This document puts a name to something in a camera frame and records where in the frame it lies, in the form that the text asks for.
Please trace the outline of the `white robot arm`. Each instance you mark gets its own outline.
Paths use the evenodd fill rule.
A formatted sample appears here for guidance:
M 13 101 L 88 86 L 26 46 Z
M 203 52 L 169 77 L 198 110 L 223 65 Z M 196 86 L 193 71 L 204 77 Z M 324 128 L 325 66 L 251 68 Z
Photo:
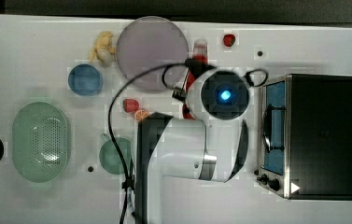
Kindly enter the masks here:
M 165 176 L 227 182 L 244 166 L 251 74 L 213 69 L 187 91 L 191 119 L 155 112 L 135 130 L 135 224 L 162 224 Z

